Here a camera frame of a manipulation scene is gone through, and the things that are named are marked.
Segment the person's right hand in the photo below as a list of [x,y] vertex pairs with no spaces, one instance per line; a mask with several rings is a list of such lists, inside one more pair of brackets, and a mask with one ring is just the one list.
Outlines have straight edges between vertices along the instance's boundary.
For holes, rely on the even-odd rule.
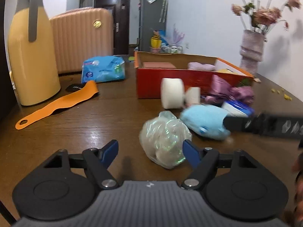
[[299,154],[292,166],[292,172],[297,173],[295,179],[295,209],[284,213],[285,221],[291,226],[302,226],[302,153]]

